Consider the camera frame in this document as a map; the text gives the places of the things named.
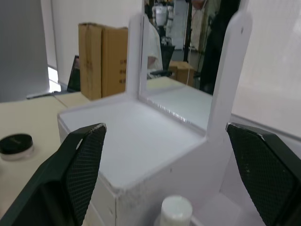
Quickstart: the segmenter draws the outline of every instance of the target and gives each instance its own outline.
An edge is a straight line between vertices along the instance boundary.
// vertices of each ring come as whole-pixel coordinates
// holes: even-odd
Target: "desk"
[[[57,114],[70,106],[87,103],[81,93],[43,97],[0,104],[0,138],[28,133],[33,138],[34,154],[20,161],[0,159],[0,218],[4,215],[36,169],[59,148],[61,142]]]

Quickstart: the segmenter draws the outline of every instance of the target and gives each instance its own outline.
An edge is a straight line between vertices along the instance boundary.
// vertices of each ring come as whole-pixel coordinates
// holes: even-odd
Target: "black jar lid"
[[[1,154],[18,154],[31,148],[32,137],[28,134],[13,134],[0,140]]]

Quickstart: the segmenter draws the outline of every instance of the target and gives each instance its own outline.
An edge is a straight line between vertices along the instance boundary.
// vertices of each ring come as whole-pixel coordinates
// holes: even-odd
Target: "brown cardboard box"
[[[187,79],[188,79],[188,84],[189,86],[193,87],[194,86],[194,68],[189,65],[187,62],[183,62],[183,61],[171,61],[169,64],[169,70],[170,71],[175,71],[175,68],[177,68],[176,70],[176,80],[186,84],[187,83]]]
[[[90,100],[126,90],[127,28],[79,24],[80,89]]]

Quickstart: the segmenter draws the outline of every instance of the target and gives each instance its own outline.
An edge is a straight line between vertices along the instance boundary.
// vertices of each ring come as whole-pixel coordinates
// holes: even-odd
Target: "white bottle cap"
[[[192,205],[181,196],[169,196],[162,203],[160,226],[189,226]]]

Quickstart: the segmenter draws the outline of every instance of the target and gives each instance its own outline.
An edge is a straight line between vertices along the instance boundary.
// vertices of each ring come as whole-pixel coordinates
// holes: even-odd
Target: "small round container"
[[[190,226],[192,205],[182,196],[169,196],[162,203],[160,226]]]
[[[3,160],[16,161],[32,153],[32,137],[28,134],[14,134],[0,140],[0,157]]]

